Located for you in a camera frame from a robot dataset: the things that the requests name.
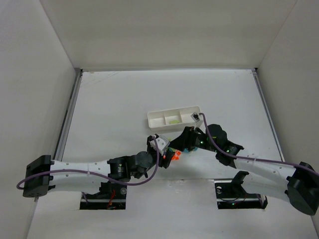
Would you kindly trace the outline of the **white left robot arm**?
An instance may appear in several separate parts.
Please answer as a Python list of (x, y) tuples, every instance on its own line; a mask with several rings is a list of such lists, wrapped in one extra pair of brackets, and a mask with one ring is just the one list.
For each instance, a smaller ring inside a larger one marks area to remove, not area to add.
[(25, 198), (36, 198), (55, 191), (96, 194), (105, 190), (108, 183), (140, 186), (155, 176), (148, 175), (150, 169), (169, 167), (175, 156), (169, 143), (156, 134), (147, 139), (146, 151), (88, 163), (62, 162), (42, 155), (27, 165), (25, 178), (16, 187)]

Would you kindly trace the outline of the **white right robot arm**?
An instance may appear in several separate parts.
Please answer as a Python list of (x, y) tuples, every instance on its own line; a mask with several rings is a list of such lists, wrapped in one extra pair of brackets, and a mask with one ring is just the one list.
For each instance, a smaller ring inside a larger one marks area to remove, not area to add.
[(319, 176), (309, 164), (292, 166), (241, 159), (237, 154), (243, 146), (229, 141), (227, 133), (217, 124), (209, 125), (206, 131), (185, 127), (169, 146), (179, 151), (200, 148), (215, 152), (221, 164), (238, 170), (231, 182), (216, 186), (216, 190), (221, 190), (217, 195), (220, 201), (234, 203), (249, 195), (264, 195), (288, 202), (310, 216), (319, 208)]

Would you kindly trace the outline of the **lime green curved lego brick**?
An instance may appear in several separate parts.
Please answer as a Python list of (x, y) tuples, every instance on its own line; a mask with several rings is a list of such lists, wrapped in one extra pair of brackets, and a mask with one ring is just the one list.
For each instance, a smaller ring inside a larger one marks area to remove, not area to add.
[(179, 123), (179, 120), (171, 120), (169, 121), (169, 124), (178, 124)]

